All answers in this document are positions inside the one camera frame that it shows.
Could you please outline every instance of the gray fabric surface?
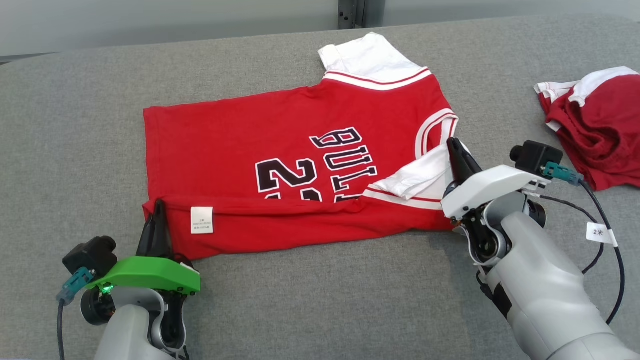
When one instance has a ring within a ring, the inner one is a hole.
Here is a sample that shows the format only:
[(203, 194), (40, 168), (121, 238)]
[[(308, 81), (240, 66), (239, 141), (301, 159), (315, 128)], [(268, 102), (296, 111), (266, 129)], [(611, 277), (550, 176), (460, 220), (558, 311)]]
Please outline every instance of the gray fabric surface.
[[(526, 139), (559, 147), (533, 84), (595, 70), (640, 69), (640, 26), (608, 16), (476, 20), (384, 28), (427, 65), (460, 116), (481, 166), (510, 164)], [(108, 234), (133, 255), (147, 199), (142, 109), (314, 85), (316, 51), (367, 30), (235, 38), (52, 54), (0, 67), (0, 358), (54, 359), (62, 257)], [(548, 194), (595, 213), (567, 184)], [(598, 194), (627, 266), (612, 328), (639, 351), (640, 192)], [(598, 245), (586, 218), (544, 202), (548, 230), (579, 267)], [(185, 308), (193, 359), (525, 359), (479, 291), (466, 243), (406, 233), (285, 252), (199, 261), (202, 293)], [(604, 316), (618, 292), (611, 248), (586, 276)], [(93, 357), (103, 327), (65, 309), (67, 359)]]

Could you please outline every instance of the white wall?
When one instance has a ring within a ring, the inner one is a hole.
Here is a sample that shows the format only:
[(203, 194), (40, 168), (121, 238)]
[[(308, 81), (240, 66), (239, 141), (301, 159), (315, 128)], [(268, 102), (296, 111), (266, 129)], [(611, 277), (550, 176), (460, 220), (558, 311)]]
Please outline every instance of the white wall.
[[(337, 28), (338, 0), (0, 0), (0, 60), (85, 47)], [(640, 21), (640, 0), (387, 0), (384, 25), (544, 13)]]

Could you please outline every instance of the clothing care label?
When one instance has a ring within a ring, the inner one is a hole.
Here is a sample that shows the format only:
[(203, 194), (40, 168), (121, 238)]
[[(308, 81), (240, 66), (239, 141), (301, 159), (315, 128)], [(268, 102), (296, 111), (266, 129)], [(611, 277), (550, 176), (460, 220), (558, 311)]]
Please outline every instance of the clothing care label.
[(191, 208), (191, 234), (213, 234), (213, 208)]
[(604, 224), (587, 223), (587, 240), (618, 246), (613, 231), (607, 230)]

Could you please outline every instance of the white robotic arm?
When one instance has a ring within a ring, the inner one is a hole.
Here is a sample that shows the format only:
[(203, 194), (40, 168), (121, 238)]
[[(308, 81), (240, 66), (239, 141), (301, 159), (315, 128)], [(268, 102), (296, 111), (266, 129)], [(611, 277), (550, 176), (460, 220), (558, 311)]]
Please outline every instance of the white robotic arm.
[(543, 229), (544, 210), (526, 196), (550, 184), (541, 167), (559, 163), (562, 153), (527, 143), (519, 154), (527, 171), (482, 171), (459, 140), (447, 143), (454, 183), (442, 207), (467, 235), (483, 292), (532, 360), (640, 360), (602, 319), (584, 275)]

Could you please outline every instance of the green led light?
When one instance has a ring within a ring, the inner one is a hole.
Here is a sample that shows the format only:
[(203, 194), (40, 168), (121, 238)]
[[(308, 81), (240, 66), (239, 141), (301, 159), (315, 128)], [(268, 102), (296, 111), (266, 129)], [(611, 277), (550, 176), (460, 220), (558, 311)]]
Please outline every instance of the green led light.
[(111, 292), (111, 290), (113, 290), (113, 285), (105, 286), (105, 287), (102, 289), (102, 293), (103, 293), (103, 294), (108, 294), (108, 293), (110, 293), (110, 292)]

